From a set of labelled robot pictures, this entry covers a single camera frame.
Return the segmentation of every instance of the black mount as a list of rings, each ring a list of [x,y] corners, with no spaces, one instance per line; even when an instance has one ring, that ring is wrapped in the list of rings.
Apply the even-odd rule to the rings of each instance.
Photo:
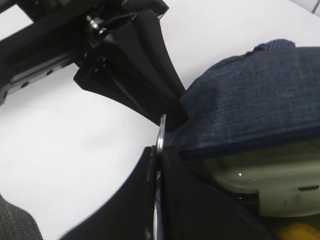
[[[168,55],[159,19],[162,0],[18,2],[34,21],[0,42],[0,104],[8,91],[76,63],[84,90],[111,98],[167,130],[187,120],[185,89]]]

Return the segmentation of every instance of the gray fabric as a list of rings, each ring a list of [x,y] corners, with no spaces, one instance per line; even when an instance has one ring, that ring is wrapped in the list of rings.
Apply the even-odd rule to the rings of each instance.
[[[26,211],[0,196],[0,240],[42,240],[38,226]]]
[[[319,127],[320,47],[261,44],[211,67],[181,102],[189,120],[166,140],[181,151]]]

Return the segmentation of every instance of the metal rod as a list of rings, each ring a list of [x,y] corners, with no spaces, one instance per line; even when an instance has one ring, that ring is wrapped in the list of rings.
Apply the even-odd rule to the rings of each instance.
[[[318,1],[316,2],[316,4],[314,5],[314,8],[312,9],[312,12],[311,12],[311,13],[315,14],[315,12],[317,11],[317,8],[319,7],[319,5],[320,5],[320,0],[318,0]]]

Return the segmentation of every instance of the orange object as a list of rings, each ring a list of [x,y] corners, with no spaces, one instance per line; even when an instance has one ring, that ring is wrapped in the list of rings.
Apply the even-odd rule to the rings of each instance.
[[[275,233],[281,240],[320,240],[320,231],[304,223],[277,228]]]

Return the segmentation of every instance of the white table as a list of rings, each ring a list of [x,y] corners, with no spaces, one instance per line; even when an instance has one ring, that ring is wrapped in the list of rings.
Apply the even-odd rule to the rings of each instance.
[[[166,2],[163,35],[186,87],[212,64],[269,40],[320,45],[320,18],[288,0]],[[0,37],[29,23],[10,9],[0,16]],[[52,74],[0,107],[0,194],[32,214],[45,240],[102,206],[158,132],[134,111],[81,90],[76,70]]]

